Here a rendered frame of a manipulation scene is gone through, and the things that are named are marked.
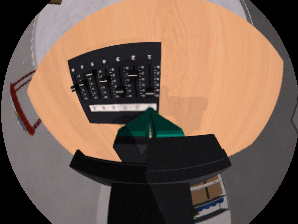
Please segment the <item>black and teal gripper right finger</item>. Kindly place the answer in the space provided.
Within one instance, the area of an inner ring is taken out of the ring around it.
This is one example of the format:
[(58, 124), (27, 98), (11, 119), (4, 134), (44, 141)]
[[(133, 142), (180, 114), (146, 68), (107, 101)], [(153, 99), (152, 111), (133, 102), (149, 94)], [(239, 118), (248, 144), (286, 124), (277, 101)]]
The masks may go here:
[(150, 107), (150, 113), (151, 137), (153, 137), (153, 135), (155, 138), (185, 136), (182, 128), (158, 114), (152, 107)]

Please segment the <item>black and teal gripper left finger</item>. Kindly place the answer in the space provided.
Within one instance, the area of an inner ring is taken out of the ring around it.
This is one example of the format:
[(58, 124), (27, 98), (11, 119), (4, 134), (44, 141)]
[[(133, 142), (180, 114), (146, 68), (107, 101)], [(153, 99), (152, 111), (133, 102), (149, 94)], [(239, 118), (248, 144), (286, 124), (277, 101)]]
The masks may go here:
[(146, 138), (147, 132), (148, 137), (150, 137), (150, 107), (148, 107), (143, 114), (118, 129), (116, 137), (143, 136)]

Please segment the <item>black control desk with knobs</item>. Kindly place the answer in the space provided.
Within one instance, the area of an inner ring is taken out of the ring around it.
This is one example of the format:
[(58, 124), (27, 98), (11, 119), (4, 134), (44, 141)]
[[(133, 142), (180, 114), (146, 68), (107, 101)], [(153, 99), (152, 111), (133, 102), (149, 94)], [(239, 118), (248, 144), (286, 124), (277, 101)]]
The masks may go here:
[(108, 46), (67, 61), (71, 91), (90, 123), (127, 124), (148, 107), (159, 114), (161, 42)]

